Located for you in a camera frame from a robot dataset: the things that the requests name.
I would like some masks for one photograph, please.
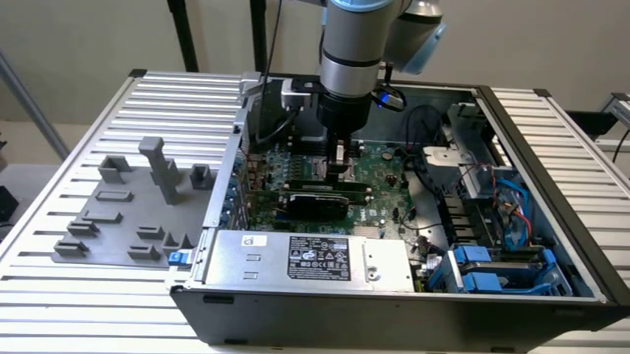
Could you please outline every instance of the black pole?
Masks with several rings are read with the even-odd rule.
[[[267,68],[267,0],[250,0],[250,15],[252,19],[254,65],[258,72]]]
[[[194,35],[190,31],[186,0],[167,0],[168,10],[174,16],[175,30],[178,31],[179,49],[188,72],[199,72],[198,56],[195,55]]]

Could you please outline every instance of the blue latch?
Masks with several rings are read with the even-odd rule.
[[[190,253],[184,252],[172,252],[168,256],[168,265],[170,266],[186,266]]]
[[[489,249],[483,246],[459,246],[453,253],[458,263],[493,262]]]
[[[463,276],[463,289],[469,293],[498,294],[502,292],[499,278],[493,273],[469,273]]]

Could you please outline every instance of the open computer chassis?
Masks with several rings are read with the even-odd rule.
[[[256,75],[243,77],[242,92],[255,85],[256,79]],[[274,98],[267,99],[272,107],[266,109],[278,111],[282,76],[278,75],[275,79],[270,85],[270,97]],[[256,145],[250,144],[250,134],[258,124],[252,96],[243,101],[242,114],[238,115],[227,143],[204,231],[199,246],[190,255],[190,279],[183,285],[171,288],[171,296],[202,341],[271,347],[525,353],[562,333],[601,330],[630,314],[629,288],[595,243],[593,228],[585,225],[550,175],[545,159],[537,156],[531,146],[537,139],[530,139],[527,128],[517,124],[517,120],[537,122],[541,117],[546,117],[562,119],[563,123],[558,126],[570,128],[571,123],[565,122],[569,118],[549,92],[441,83],[398,82],[392,85],[406,92],[410,102],[429,100],[441,106],[441,111],[447,111],[462,101],[467,102],[467,105],[461,106],[462,111],[466,107],[478,109],[486,124],[482,134],[487,136],[483,139],[495,139],[505,152],[505,156],[501,156],[498,150],[490,148],[493,163],[502,160],[518,170],[541,213],[549,219],[550,228],[563,235],[558,241],[563,251],[557,257],[565,259],[565,276],[570,277],[573,273],[582,277],[586,290],[574,287],[574,292],[582,293],[575,296],[518,296],[453,294],[449,291],[366,291],[316,285],[300,289],[274,286],[275,280],[258,282],[259,275],[266,271],[278,271],[274,278],[283,278],[278,284],[288,284],[295,280],[291,274],[287,276],[290,246],[287,243],[274,244],[272,240],[286,240],[287,237],[332,240],[340,237],[351,241],[355,236],[339,236],[340,232],[332,232],[335,230],[331,228],[312,230],[300,226],[299,229],[286,229],[286,224],[278,229],[256,229],[260,219],[248,215],[248,157],[256,153]],[[519,109],[526,111],[533,104],[539,109],[538,117],[527,116],[527,112],[519,113]],[[312,111],[307,109],[302,113],[304,120],[295,122],[302,137],[322,135]],[[390,113],[374,108],[368,125],[358,132],[358,139],[383,144],[401,143],[405,140],[402,126],[403,120],[396,120]],[[597,148],[589,146],[579,149],[590,149],[594,162],[602,165],[619,187],[619,198],[627,198],[627,180],[618,178],[618,170],[598,155]],[[467,172],[465,167],[459,169],[462,175]],[[263,183],[271,186],[275,182]],[[259,247],[248,247],[243,254],[240,246]],[[244,257],[239,264],[228,259],[231,254]],[[254,267],[255,271],[250,275],[255,276],[248,281],[247,271],[243,278],[243,266],[256,263],[260,255],[274,260],[262,263],[259,268]],[[368,261],[363,258],[355,262],[366,264]]]

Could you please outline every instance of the slotted aluminum surface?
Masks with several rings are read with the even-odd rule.
[[[495,88],[527,143],[593,238],[630,284],[630,186],[625,177],[550,98]]]
[[[106,154],[144,165],[138,143],[155,134],[179,166],[220,164],[224,136],[240,107],[238,82],[235,76],[162,72],[126,81],[0,244],[0,352],[278,353],[270,348],[208,347],[198,341],[167,295],[167,271],[57,264],[49,258],[96,186],[96,165]],[[621,273],[630,277],[630,271]],[[629,331],[630,320],[623,320],[598,333],[566,333],[531,353],[626,353]]]

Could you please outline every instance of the black chassis side panel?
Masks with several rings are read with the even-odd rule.
[[[171,296],[203,342],[268,347],[525,353],[570,330],[595,329],[589,324],[614,309],[570,302],[204,293],[182,288]]]

